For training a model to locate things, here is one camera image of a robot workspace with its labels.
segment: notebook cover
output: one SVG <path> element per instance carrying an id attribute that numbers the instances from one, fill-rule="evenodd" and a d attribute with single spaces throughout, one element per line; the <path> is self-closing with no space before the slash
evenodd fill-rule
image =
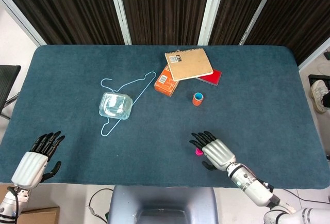
<path id="1" fill-rule="evenodd" d="M 192 49 L 165 53 L 174 81 L 213 74 L 204 49 Z"/>
<path id="2" fill-rule="evenodd" d="M 196 79 L 199 79 L 200 81 L 204 81 L 214 86 L 218 86 L 221 74 L 222 72 L 213 69 L 213 74 L 197 77 Z"/>

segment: floor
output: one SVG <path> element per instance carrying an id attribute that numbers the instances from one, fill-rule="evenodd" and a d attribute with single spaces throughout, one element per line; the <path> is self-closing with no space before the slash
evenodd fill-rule
<path id="1" fill-rule="evenodd" d="M 1 6 L 0 31 L 0 63 L 13 65 L 20 64 L 22 66 L 22 70 L 11 93 L 14 94 L 20 90 L 23 84 L 36 46 L 18 27 L 7 12 L 1 8 Z M 318 58 L 316 63 L 326 63 L 326 61 L 324 61 L 324 58 Z M 311 67 L 308 68 L 308 70 L 315 69 L 317 69 L 317 66 L 314 64 L 311 64 Z M 309 88 L 308 82 L 306 81 L 306 76 L 310 73 L 308 70 L 301 73 L 301 78 L 306 91 Z M 7 107 L 5 113 L 11 115 L 12 109 L 13 105 Z M 329 115 L 318 116 L 313 113 L 313 118 L 321 138 L 326 140 L 327 137 L 330 137 L 325 133 L 325 130 L 327 130 L 326 127 Z M 6 120 L 0 119 L 0 142 L 7 125 L 8 122 Z M 59 224 L 101 224 L 103 222 L 91 215 L 87 205 L 91 196 L 97 190 L 104 187 L 113 188 L 113 186 L 109 185 L 40 184 L 32 191 L 28 206 L 60 206 L 61 212 Z M 265 207 L 255 206 L 241 190 L 235 188 L 215 188 L 214 191 L 217 199 L 219 223 L 263 224 L 263 215 L 267 209 Z M 291 191 L 296 195 L 299 194 L 299 196 L 304 199 L 326 202 L 328 202 L 328 196 L 330 195 L 330 187 L 323 190 L 293 189 Z M 296 209 L 302 207 L 318 207 L 330 210 L 330 205 L 301 201 L 282 189 L 276 189 L 274 193 Z M 111 192 L 108 190 L 97 194 L 92 201 L 92 206 L 95 212 L 104 216 L 109 210 L 110 199 Z"/>
<path id="2" fill-rule="evenodd" d="M 330 110 L 324 114 L 317 113 L 312 104 L 311 98 L 308 96 L 310 84 L 308 76 L 310 74 L 316 75 L 330 75 L 330 61 L 328 61 L 323 53 L 319 55 L 314 61 L 312 61 L 305 69 L 300 71 L 300 78 L 302 80 L 305 93 L 307 96 L 307 102 L 314 119 L 315 126 L 319 133 L 320 139 L 322 141 L 324 150 L 328 155 L 330 155 Z"/>

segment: brown notebook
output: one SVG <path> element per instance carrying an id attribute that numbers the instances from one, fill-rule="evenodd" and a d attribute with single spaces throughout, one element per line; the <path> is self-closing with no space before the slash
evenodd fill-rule
<path id="1" fill-rule="evenodd" d="M 204 49 L 165 53 L 174 81 L 213 74 Z"/>

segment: white shoe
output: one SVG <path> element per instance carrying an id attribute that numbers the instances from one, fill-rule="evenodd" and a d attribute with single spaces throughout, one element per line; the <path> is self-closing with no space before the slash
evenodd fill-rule
<path id="1" fill-rule="evenodd" d="M 324 107 L 322 103 L 323 96 L 328 94 L 330 91 L 326 87 L 324 81 L 318 80 L 315 81 L 310 88 L 310 97 L 313 99 L 314 109 L 318 113 L 325 113 L 328 107 Z"/>

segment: dark curtain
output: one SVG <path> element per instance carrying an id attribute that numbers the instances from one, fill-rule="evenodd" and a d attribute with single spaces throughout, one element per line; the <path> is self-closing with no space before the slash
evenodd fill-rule
<path id="1" fill-rule="evenodd" d="M 330 37 L 330 0 L 268 0 L 245 44 L 283 45 L 301 64 Z"/>
<path id="2" fill-rule="evenodd" d="M 47 44 L 123 44 L 113 0 L 13 0 Z"/>
<path id="3" fill-rule="evenodd" d="M 221 0 L 209 45 L 238 45 L 261 0 Z"/>
<path id="4" fill-rule="evenodd" d="M 123 0 L 132 44 L 195 45 L 206 0 Z"/>

